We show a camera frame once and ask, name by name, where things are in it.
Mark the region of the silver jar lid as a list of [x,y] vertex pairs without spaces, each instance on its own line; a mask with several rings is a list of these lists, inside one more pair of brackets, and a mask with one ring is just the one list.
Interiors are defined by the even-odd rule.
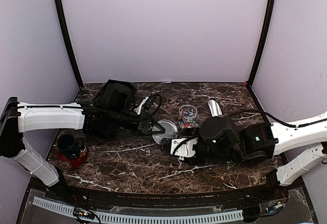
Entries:
[[152,129],[153,132],[158,132],[154,135],[152,135],[153,140],[157,143],[160,144],[162,139],[173,139],[175,138],[178,129],[177,126],[170,120],[159,120],[158,124],[160,127],[155,125]]

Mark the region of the silver metal scoop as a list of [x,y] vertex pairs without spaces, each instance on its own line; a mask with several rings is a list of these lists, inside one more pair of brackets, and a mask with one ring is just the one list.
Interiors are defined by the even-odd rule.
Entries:
[[215,100],[209,100],[207,104],[212,117],[223,117],[223,112],[218,102],[216,102]]

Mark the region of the clear plastic jar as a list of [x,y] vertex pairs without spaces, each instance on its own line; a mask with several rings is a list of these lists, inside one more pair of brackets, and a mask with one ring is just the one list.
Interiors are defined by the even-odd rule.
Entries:
[[195,128],[197,124],[198,109],[189,104],[182,105],[179,108],[178,125],[181,129]]

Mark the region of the black bin with lollipops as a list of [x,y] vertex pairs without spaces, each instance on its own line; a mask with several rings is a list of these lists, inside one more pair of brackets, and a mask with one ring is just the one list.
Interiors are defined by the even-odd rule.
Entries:
[[130,82],[109,79],[100,89],[102,94],[108,94],[109,90],[117,89],[120,93],[126,94],[131,99],[134,98],[137,89]]

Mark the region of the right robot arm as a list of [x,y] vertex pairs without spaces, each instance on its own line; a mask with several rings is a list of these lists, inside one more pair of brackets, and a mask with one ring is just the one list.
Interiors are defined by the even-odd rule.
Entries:
[[298,177],[326,159],[326,113],[316,117],[285,123],[251,125],[239,130],[231,117],[210,117],[195,131],[173,139],[170,154],[191,164],[205,161],[207,156],[219,161],[251,165],[264,162],[291,149],[307,149],[284,166],[266,176],[261,196],[272,200],[281,187],[291,185]]

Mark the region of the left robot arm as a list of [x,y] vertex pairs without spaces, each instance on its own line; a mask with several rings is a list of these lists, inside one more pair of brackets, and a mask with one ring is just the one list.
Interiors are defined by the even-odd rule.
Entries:
[[69,104],[30,104],[10,97],[1,113],[1,156],[12,158],[29,174],[37,177],[60,201],[68,201],[72,190],[64,184],[58,169],[32,147],[25,134],[34,131],[60,129],[81,130],[84,133],[108,137],[118,129],[136,136],[164,133],[165,128],[150,113],[151,105],[143,101],[136,109],[94,101]]

